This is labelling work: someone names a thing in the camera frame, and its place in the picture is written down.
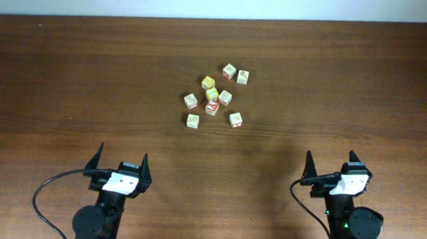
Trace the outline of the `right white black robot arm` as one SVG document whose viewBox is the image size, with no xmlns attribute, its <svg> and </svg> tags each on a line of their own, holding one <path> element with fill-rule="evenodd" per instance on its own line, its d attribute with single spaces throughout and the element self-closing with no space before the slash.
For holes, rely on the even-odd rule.
<svg viewBox="0 0 427 239">
<path fill-rule="evenodd" d="M 354 206 L 354 197 L 366 191 L 372 174 L 354 151 L 339 172 L 317 174 L 313 156 L 306 154 L 301 179 L 295 184 L 310 186 L 312 198 L 323 198 L 328 225 L 322 221 L 328 239 L 378 239 L 383 227 L 383 215 L 365 206 Z"/>
</svg>

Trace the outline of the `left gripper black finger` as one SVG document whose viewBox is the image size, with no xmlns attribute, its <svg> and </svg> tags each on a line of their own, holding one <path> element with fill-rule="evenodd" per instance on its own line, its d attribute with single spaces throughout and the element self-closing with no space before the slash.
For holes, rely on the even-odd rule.
<svg viewBox="0 0 427 239">
<path fill-rule="evenodd" d="M 99 165 L 99 160 L 101 158 L 102 152 L 104 148 L 104 143 L 100 144 L 100 147 L 98 148 L 98 151 L 93 155 L 91 160 L 85 165 L 85 170 L 95 170 L 97 166 Z"/>
<path fill-rule="evenodd" d="M 149 170 L 148 154 L 146 153 L 142 160 L 142 166 L 140 167 L 140 179 L 143 184 L 151 183 L 151 172 Z"/>
</svg>

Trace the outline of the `wooden block red circle letter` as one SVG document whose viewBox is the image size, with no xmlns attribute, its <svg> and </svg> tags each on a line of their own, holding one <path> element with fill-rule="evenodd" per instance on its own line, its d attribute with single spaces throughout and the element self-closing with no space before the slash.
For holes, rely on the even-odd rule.
<svg viewBox="0 0 427 239">
<path fill-rule="evenodd" d="M 221 105 L 227 106 L 229 105 L 232 99 L 233 99 L 233 95 L 229 93 L 227 90 L 223 90 L 219 95 L 218 102 Z"/>
</svg>

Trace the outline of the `wooden block red P letter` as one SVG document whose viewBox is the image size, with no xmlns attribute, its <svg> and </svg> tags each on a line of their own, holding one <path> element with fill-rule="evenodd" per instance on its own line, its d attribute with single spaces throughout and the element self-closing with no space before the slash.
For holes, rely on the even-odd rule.
<svg viewBox="0 0 427 239">
<path fill-rule="evenodd" d="M 229 121 L 232 128 L 237 128 L 243 125 L 243 120 L 240 113 L 232 113 L 229 115 Z"/>
</svg>

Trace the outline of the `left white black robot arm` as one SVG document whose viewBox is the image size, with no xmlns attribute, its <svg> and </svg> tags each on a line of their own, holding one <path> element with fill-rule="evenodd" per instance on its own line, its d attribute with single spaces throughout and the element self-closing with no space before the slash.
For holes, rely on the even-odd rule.
<svg viewBox="0 0 427 239">
<path fill-rule="evenodd" d="M 84 206 L 75 214 L 74 239 L 116 239 L 126 200 L 146 192 L 152 182 L 147 155 L 142 164 L 121 162 L 117 169 L 99 169 L 103 148 L 100 145 L 83 171 L 90 178 L 88 189 L 96 191 L 98 197 L 94 205 Z"/>
</svg>

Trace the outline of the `red X letter block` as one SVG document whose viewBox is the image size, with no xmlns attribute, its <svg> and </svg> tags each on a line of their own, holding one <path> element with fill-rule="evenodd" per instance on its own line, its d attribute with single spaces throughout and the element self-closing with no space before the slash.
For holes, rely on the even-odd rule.
<svg viewBox="0 0 427 239">
<path fill-rule="evenodd" d="M 209 100 L 205 106 L 205 111 L 207 114 L 215 116 L 217 111 L 219 111 L 219 103 Z"/>
</svg>

